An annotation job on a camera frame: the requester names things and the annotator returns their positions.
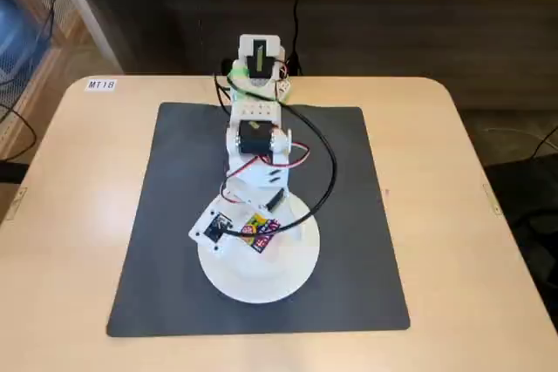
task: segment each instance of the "colorful sticker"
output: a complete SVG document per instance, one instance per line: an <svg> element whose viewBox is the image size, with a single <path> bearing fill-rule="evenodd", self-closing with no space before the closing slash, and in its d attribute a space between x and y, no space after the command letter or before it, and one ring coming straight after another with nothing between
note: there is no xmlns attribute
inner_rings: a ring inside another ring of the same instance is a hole
<svg viewBox="0 0 558 372"><path fill-rule="evenodd" d="M277 220L267 220L261 215L255 213L254 216L250 218L250 220L242 228L242 232L246 234L264 233L275 231L279 227L280 224L277 222ZM252 238L242 237L242 239L256 252L261 253L263 252L263 250L265 250L265 247L268 246L271 239L273 239L273 235L263 235L261 237Z"/></svg>

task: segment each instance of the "white plastic part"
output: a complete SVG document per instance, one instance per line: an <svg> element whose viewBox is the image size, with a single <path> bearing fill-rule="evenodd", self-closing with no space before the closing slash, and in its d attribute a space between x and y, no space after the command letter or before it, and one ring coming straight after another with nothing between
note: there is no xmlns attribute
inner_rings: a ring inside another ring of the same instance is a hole
<svg viewBox="0 0 558 372"><path fill-rule="evenodd" d="M282 204L282 224L305 215L309 209L295 195ZM320 253L320 233L314 217L292 231L277 234L263 253L231 237L233 245L221 257L198 246L203 272L226 296L251 304L279 301L295 293L312 275Z"/></svg>
<svg viewBox="0 0 558 372"><path fill-rule="evenodd" d="M240 154L238 146L238 127L242 120L269 121L281 128L281 106L277 102L237 100L233 103L230 123L227 129L228 174L247 164L254 156ZM290 142L280 130L274 132L273 161L278 165L289 163ZM288 188L289 169L274 168L260 160L238 173L237 179L253 187Z"/></svg>
<svg viewBox="0 0 558 372"><path fill-rule="evenodd" d="M266 42L266 57L273 57L276 62L273 65L271 78L248 78L247 57L254 55L254 41L263 40ZM238 87L238 91L231 88L231 98L233 101L244 98L248 100L251 97L244 95L243 91L249 91L265 98L274 99L276 97L276 81L280 80L279 73L283 62L285 61L285 50L281 46L281 39L277 35L241 35L238 59L233 62L233 68L229 76L233 83Z"/></svg>

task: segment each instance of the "black cable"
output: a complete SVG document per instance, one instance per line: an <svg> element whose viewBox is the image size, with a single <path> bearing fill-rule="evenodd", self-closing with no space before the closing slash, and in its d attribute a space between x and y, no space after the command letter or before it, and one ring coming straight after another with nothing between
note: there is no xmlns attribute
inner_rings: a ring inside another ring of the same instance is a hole
<svg viewBox="0 0 558 372"><path fill-rule="evenodd" d="M552 137L552 135L553 135L556 131L558 131L558 125L555 126L554 129L553 129L551 132L549 132L549 133L546 135L546 137L545 137L544 139L541 140L541 142L539 143L538 146L536 146L536 148L534 149L533 154L531 154L531 156L528 158L528 160L532 160L532 159L534 159L534 158L537 156L537 154L539 153L539 150L541 149L541 147L547 142L547 139L549 139L550 137Z"/></svg>
<svg viewBox="0 0 558 372"><path fill-rule="evenodd" d="M25 126L29 129L31 135L33 136L33 140L31 141L31 143L28 146L26 146L22 151L17 152L13 156L9 156L5 159L0 159L0 162L7 163L9 161L15 160L18 157L26 154L31 148L33 148L35 146L35 144L37 143L37 133L35 132L35 130L31 126L31 124L27 121L27 119L25 119L18 111L16 111L15 109L10 110L10 107L6 106L4 104L0 104L0 107L4 108L6 110L6 114L8 114L10 112L10 113L13 113L14 115L16 115L25 124Z"/></svg>
<svg viewBox="0 0 558 372"><path fill-rule="evenodd" d="M303 68L300 65L300 59L298 58L298 52L296 51L296 41L298 41L298 2L299 0L295 0L293 4L293 20L295 21L295 33L293 35L293 43L292 49L289 54L289 58L287 58L287 66L289 67L289 74L296 76L303 74Z"/></svg>
<svg viewBox="0 0 558 372"><path fill-rule="evenodd" d="M258 95L257 93L252 93L250 91L244 91L243 89L238 88L235 85L235 83L230 79L229 76L227 76L227 81L233 89L235 89L236 91L241 91L246 96L250 96L251 98L256 98L256 99L260 99L260 100L265 100L265 101L268 101L268 102L274 102L275 101L274 99L266 98L264 96ZM290 224L287 224L286 226L281 226L281 227L277 228L276 230L274 230L272 232L260 232L260 233L253 233L253 234L252 233L242 233L242 232L237 232L237 231L232 231L232 230L222 230L222 232L225 233L225 234L233 235L235 237L247 237L247 238L252 237L253 238L253 237L261 237L261 236L271 236L271 235L275 235L275 234L283 232L283 231L287 231L287 230L289 230L293 227L299 226L304 221L306 221L308 218L314 216L320 210L320 208L323 206L325 201L330 197L331 193L333 192L333 188L334 188L335 183L337 181L337 158L335 156L335 153L333 152L333 148L331 148L331 145L330 145L329 141L325 138L325 136L318 129L318 127L315 126L312 123L312 121L310 121L308 118L306 118L304 115L302 115L295 108L293 108L293 107L291 107L287 104L284 104L283 102L281 102L279 100L276 100L276 102L283 109L287 110L288 112L292 113L295 117L297 117L301 121L303 121L304 124L306 124L316 134L316 136L320 139L322 144L325 146L325 149L328 152L328 154L330 156L330 160L331 160L330 183L328 184L328 187L327 187L325 193L322 195L322 198L320 198L320 200L305 215L303 215L298 220L295 220L295 221L291 222Z"/></svg>
<svg viewBox="0 0 558 372"><path fill-rule="evenodd" d="M223 98L221 97L221 93L223 93L227 97L228 100L230 100L230 96L228 95L225 88L223 86L219 85L219 82L217 81L217 76L213 75L213 81L215 83L215 91L217 92L217 99L219 99L219 104L221 105L221 109L223 110L223 112L225 112L227 115L230 116L230 111L227 109L227 107L223 103Z"/></svg>

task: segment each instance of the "light wooden table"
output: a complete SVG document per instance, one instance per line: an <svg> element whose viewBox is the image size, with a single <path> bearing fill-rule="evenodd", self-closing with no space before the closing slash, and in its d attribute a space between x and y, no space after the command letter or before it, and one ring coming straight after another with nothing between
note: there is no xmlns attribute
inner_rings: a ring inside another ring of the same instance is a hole
<svg viewBox="0 0 558 372"><path fill-rule="evenodd" d="M0 229L0 370L556 371L558 338L459 114L423 78L297 78L291 96L363 109L408 330L108 337L158 107L216 100L211 78L87 83L66 93Z"/></svg>

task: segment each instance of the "black mat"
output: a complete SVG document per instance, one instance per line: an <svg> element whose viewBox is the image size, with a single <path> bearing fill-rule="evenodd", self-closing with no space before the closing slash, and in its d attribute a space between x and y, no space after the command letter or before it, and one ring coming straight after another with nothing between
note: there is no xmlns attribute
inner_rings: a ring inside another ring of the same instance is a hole
<svg viewBox="0 0 558 372"><path fill-rule="evenodd" d="M290 297L265 305L233 301L205 277L187 236L218 193L227 161L228 118L218 107L163 104L107 333L235 335L399 330L409 315L358 108L297 106L320 127L338 159L334 193L317 214L316 270ZM326 151L299 120L283 127L310 145L307 162L291 171L290 189L307 204L330 178Z"/></svg>

